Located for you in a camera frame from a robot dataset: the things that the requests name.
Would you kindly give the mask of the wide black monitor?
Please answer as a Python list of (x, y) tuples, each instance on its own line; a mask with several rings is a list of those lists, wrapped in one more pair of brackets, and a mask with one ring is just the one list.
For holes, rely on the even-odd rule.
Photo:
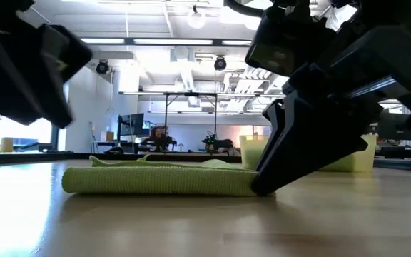
[(383, 139), (411, 141), (411, 130), (391, 121), (380, 121), (377, 125), (377, 134)]

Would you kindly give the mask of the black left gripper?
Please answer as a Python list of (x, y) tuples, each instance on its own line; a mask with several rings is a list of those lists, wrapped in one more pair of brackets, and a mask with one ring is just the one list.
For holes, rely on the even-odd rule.
[(13, 120), (26, 120), (30, 125), (46, 119), (60, 129), (73, 121), (73, 115), (63, 92), (60, 76), (30, 76), (27, 80), (16, 67), (21, 48), (16, 37), (32, 26), (17, 13), (26, 11), (34, 0), (0, 0), (0, 114)]

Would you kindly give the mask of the black rig stand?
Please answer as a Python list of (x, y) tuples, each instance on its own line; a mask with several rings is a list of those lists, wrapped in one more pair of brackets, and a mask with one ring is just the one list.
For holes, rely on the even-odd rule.
[[(168, 107), (169, 105), (174, 102), (179, 96), (185, 96), (185, 97), (197, 97), (199, 98), (200, 96), (205, 97), (206, 99), (210, 99), (213, 97), (215, 101), (212, 101), (212, 105), (214, 107), (214, 112), (208, 112), (208, 114), (213, 114), (214, 118), (214, 123), (213, 123), (213, 134), (216, 134), (217, 131), (217, 103), (218, 103), (218, 94), (217, 93), (204, 93), (204, 92), (192, 92), (192, 91), (186, 91), (186, 92), (164, 92), (163, 95), (165, 96), (165, 110), (164, 110), (164, 131), (167, 132), (167, 126), (168, 126)], [(187, 129), (184, 128), (179, 128), (184, 134), (181, 136), (181, 142), (185, 143), (185, 150), (189, 151), (197, 151), (200, 148), (205, 148), (206, 144), (202, 143), (196, 143), (196, 140), (201, 140), (202, 137), (200, 137), (199, 133), (196, 131), (196, 129), (199, 129), (201, 133), (204, 131), (207, 131), (206, 128), (203, 128), (203, 124), (186, 124)]]

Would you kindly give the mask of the black monitor on stand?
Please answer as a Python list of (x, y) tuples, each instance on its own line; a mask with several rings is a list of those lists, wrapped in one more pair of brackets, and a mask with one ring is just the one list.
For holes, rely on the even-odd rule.
[(140, 136), (143, 134), (143, 113), (118, 117), (120, 136)]

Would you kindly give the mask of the large window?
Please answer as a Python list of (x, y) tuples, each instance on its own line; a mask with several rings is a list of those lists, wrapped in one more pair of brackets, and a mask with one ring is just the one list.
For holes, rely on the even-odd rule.
[(53, 126), (46, 119), (38, 119), (25, 126), (0, 115), (0, 142), (2, 138), (12, 138), (17, 147), (31, 143), (51, 143), (52, 131)]

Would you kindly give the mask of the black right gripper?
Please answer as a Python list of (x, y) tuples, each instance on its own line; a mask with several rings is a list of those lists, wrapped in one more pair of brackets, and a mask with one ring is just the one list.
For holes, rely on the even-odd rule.
[[(397, 99), (411, 112), (411, 34), (379, 26), (339, 49), (333, 44), (297, 70), (287, 85), (288, 122), (344, 124), (363, 129), (382, 113), (381, 101)], [(411, 113), (402, 121), (411, 129)]]

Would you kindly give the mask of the yellow bin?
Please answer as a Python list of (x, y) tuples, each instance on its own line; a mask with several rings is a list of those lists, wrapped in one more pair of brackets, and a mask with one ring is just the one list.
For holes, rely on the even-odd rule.
[(0, 152), (10, 153), (14, 151), (14, 139), (10, 137), (3, 137), (0, 140)]

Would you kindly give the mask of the person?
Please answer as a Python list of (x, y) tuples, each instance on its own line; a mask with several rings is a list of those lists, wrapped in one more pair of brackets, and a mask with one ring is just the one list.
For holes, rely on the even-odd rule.
[(151, 130), (149, 141), (155, 146), (155, 151), (166, 151), (166, 135), (163, 127), (156, 126)]

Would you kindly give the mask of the black robot on desk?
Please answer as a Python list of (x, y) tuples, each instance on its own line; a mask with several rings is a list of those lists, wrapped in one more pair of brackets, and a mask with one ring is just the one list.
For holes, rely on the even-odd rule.
[(217, 139), (215, 134), (206, 136), (202, 142), (205, 144), (207, 153), (218, 153), (220, 148), (229, 149), (233, 147), (233, 142), (230, 139)]

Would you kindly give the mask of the thin tripod stand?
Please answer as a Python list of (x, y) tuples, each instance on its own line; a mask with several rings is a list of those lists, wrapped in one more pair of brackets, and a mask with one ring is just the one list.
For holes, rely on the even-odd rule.
[(92, 121), (89, 121), (88, 124), (90, 126), (90, 132), (91, 132), (91, 153), (98, 153), (98, 146), (96, 144), (96, 137), (94, 134), (96, 127), (94, 126)]

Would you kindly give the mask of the yellow plastic basket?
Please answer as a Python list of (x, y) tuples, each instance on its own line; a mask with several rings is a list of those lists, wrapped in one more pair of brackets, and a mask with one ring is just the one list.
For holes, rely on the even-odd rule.
[[(363, 140), (367, 143), (367, 148), (364, 151), (358, 151), (352, 153), (355, 157), (355, 172), (348, 173), (369, 173), (373, 171), (374, 159), (375, 159), (375, 149), (377, 145), (376, 135), (363, 135), (361, 136)], [(258, 136), (240, 136), (240, 152), (242, 150), (250, 149), (261, 149), (264, 150), (269, 136), (258, 135)]]

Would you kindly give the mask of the lime microfiber towel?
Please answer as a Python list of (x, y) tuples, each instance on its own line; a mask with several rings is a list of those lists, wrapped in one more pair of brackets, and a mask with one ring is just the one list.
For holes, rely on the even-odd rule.
[(254, 197), (257, 172), (211, 159), (196, 164), (149, 161), (109, 163), (90, 156), (91, 165), (69, 167), (61, 179), (67, 193), (122, 193)]

